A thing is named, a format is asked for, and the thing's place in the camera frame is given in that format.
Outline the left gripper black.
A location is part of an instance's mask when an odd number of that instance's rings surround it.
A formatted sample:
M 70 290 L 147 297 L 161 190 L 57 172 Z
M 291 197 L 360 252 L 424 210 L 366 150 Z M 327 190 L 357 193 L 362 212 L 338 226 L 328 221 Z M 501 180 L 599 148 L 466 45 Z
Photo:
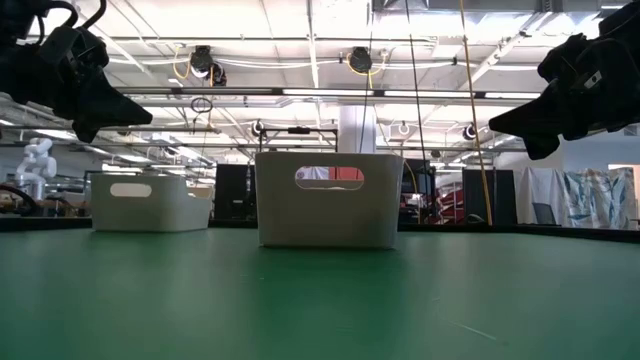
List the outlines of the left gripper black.
M 40 44 L 1 48 L 1 91 L 74 120 L 76 137 L 92 143 L 100 128 L 150 124 L 153 116 L 105 78 L 106 45 L 83 27 L 57 27 Z

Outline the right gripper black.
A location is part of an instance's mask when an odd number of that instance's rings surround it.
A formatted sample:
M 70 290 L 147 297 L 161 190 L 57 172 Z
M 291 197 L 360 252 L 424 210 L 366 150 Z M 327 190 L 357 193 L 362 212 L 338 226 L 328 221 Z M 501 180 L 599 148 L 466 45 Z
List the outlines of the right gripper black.
M 538 74 L 548 83 L 540 96 L 489 120 L 491 130 L 525 138 L 531 160 L 553 154 L 560 146 L 557 135 L 580 139 L 639 121 L 636 40 L 572 35 L 547 53 Z

